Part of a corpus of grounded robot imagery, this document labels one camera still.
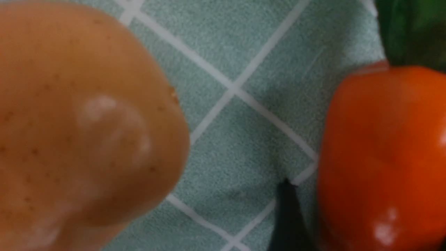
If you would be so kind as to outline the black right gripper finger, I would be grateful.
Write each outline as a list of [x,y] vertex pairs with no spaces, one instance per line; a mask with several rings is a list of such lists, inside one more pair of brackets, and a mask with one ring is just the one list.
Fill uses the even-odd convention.
[[269,242],[270,251],[315,251],[306,228],[297,186],[285,178],[277,185],[275,222]]

